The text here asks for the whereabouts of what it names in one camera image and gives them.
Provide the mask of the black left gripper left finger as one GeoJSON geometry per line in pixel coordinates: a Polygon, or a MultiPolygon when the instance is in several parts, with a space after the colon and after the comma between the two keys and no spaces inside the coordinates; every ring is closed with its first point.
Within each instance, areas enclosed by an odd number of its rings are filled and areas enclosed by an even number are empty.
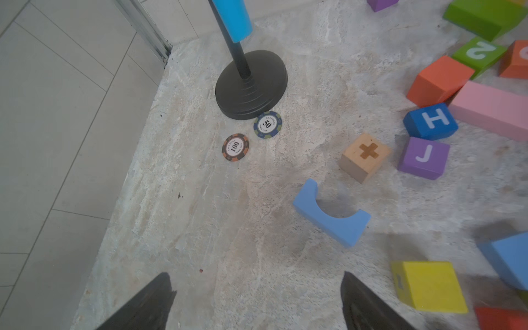
{"type": "Polygon", "coordinates": [[[174,299],[167,272],[157,275],[130,301],[109,317],[97,330],[103,329],[166,329],[174,299]]]}

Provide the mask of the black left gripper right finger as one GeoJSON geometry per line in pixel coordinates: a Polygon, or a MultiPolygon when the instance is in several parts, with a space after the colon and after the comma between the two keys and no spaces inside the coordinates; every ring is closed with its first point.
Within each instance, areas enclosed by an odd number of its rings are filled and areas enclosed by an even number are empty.
{"type": "Polygon", "coordinates": [[[348,329],[415,329],[350,272],[344,272],[340,296],[348,329]]]}

